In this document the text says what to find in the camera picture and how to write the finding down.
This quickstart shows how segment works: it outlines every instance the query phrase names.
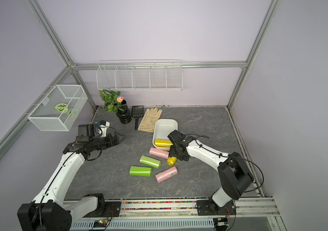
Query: wire basket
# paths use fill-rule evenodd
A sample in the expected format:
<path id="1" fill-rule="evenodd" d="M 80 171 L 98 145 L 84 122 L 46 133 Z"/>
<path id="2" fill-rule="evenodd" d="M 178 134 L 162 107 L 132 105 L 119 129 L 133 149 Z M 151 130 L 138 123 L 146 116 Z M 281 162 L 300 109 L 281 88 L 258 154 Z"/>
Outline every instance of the wire basket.
<path id="1" fill-rule="evenodd" d="M 99 90 L 182 90 L 181 64 L 109 65 L 96 72 Z"/>
<path id="2" fill-rule="evenodd" d="M 68 132 L 86 101 L 81 85 L 55 85 L 28 119 L 41 131 Z"/>

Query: pink trash bag roll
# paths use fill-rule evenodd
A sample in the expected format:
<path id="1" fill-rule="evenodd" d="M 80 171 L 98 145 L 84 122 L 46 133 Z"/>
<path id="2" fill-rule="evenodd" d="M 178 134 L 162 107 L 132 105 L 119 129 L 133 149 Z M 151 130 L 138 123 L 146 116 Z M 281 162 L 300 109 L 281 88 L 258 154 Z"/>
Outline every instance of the pink trash bag roll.
<path id="1" fill-rule="evenodd" d="M 157 148 L 154 148 L 154 147 L 150 148 L 149 153 L 151 155 L 158 156 L 158 157 L 161 157 L 161 158 L 164 158 L 164 159 L 168 159 L 168 157 L 169 157 L 169 152 L 168 151 L 160 150 L 160 149 L 157 149 Z"/>
<path id="2" fill-rule="evenodd" d="M 162 182 L 163 180 L 166 180 L 168 178 L 171 178 L 174 175 L 177 175 L 177 168 L 176 167 L 171 167 L 168 170 L 165 170 L 164 172 L 158 173 L 155 175 L 156 180 L 158 183 Z"/>

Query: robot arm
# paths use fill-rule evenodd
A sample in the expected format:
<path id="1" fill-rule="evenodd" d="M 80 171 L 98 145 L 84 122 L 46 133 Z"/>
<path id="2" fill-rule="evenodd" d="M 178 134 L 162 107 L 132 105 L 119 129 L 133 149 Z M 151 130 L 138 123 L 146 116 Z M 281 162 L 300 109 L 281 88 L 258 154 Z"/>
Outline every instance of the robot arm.
<path id="1" fill-rule="evenodd" d="M 240 154 L 236 152 L 222 153 L 177 130 L 171 132 L 168 138 L 173 144 L 170 147 L 169 156 L 185 161 L 188 161 L 190 156 L 198 158 L 219 173 L 222 186 L 213 194 L 210 201 L 217 207 L 223 207 L 232 199 L 238 200 L 254 181 L 254 177 Z"/>
<path id="2" fill-rule="evenodd" d="M 108 127 L 109 122 L 106 121 L 78 126 L 76 142 L 66 146 L 60 163 L 41 192 L 31 203 L 23 204 L 19 208 L 17 214 L 23 231 L 69 230 L 71 224 L 86 214 L 97 208 L 104 208 L 102 194 L 85 196 L 65 208 L 63 201 L 78 169 L 85 160 L 91 160 L 88 159 L 90 153 L 94 150 L 105 150 L 124 140 L 121 134 L 106 134 Z"/>

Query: white plastic tray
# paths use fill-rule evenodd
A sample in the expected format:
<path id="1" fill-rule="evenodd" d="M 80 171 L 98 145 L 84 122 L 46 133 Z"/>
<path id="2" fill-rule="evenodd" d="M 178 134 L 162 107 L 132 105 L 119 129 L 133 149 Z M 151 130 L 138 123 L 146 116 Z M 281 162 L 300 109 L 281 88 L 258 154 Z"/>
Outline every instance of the white plastic tray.
<path id="1" fill-rule="evenodd" d="M 174 130 L 178 130 L 178 123 L 174 119 L 158 119 L 155 123 L 152 145 L 157 149 L 169 151 L 170 147 L 155 146 L 155 140 L 159 139 L 168 141 L 168 135 Z"/>

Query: litter scoop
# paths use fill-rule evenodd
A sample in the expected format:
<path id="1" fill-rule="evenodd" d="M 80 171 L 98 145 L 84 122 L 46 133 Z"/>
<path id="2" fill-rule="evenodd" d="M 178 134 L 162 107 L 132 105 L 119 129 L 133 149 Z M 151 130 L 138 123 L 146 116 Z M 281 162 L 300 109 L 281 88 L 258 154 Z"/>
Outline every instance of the litter scoop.
<path id="1" fill-rule="evenodd" d="M 143 117 L 143 106 L 132 106 L 131 116 L 136 119 L 134 129 L 139 128 L 139 118 Z"/>

